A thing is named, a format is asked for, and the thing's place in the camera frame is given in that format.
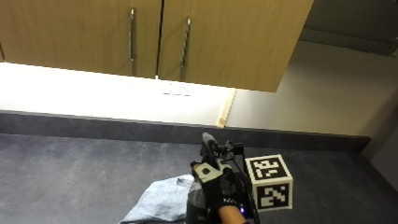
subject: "cabinet door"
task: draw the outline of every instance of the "cabinet door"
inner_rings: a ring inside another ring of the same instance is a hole
[[[160,14],[161,0],[0,0],[6,61],[153,77]]]
[[[313,0],[165,1],[160,78],[275,91],[311,5]]]

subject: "metal handle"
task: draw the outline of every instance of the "metal handle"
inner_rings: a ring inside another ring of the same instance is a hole
[[[132,8],[129,15],[129,60],[134,61],[134,12],[136,8]]]
[[[179,61],[179,67],[183,68],[186,64],[186,51],[187,51],[187,44],[189,44],[189,34],[190,34],[190,17],[186,17],[186,29],[185,29],[185,38],[183,38],[183,45],[182,45],[182,57]]]

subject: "white wall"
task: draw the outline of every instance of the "white wall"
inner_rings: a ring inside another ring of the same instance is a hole
[[[0,63],[0,110],[215,125],[226,94],[219,87]],[[238,90],[226,126],[366,135],[370,158],[395,127],[396,105],[398,59],[298,42],[277,93]]]
[[[398,190],[398,128],[370,162]]]
[[[215,125],[226,95],[221,87],[0,63],[0,110]]]
[[[398,59],[298,42],[277,93],[237,91],[226,125],[374,137],[396,104]]]

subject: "gray cloth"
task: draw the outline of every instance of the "gray cloth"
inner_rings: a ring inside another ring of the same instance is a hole
[[[150,184],[120,224],[183,223],[194,178],[181,175]]]

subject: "dark baseboard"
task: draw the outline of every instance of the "dark baseboard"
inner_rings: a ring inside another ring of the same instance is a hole
[[[361,152],[370,142],[366,136],[239,128],[219,129],[211,126],[161,122],[0,112],[0,133],[9,134],[199,144],[203,132],[210,133],[219,143],[233,139],[246,147],[293,150]]]

